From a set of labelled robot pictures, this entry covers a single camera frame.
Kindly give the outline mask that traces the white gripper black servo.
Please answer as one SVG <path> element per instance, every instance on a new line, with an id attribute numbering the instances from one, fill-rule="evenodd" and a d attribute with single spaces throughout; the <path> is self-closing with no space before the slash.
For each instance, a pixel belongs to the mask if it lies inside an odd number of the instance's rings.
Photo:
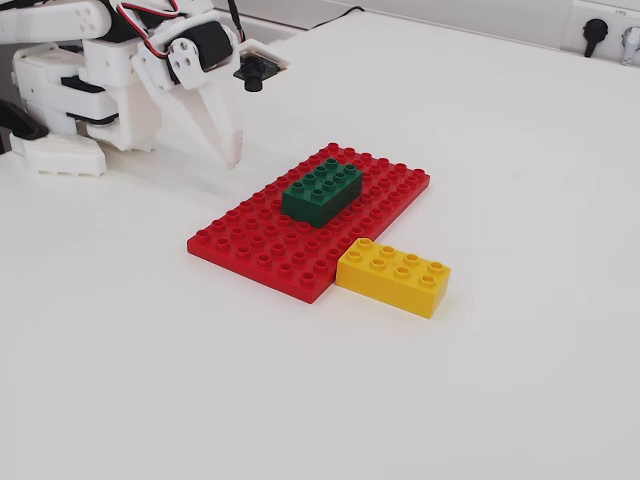
<path id="1" fill-rule="evenodd" d="M 232 169 L 240 161 L 243 123 L 234 72 L 235 35 L 218 13 L 156 14 L 160 23 L 141 29 L 134 70 L 153 102 L 201 156 Z"/>

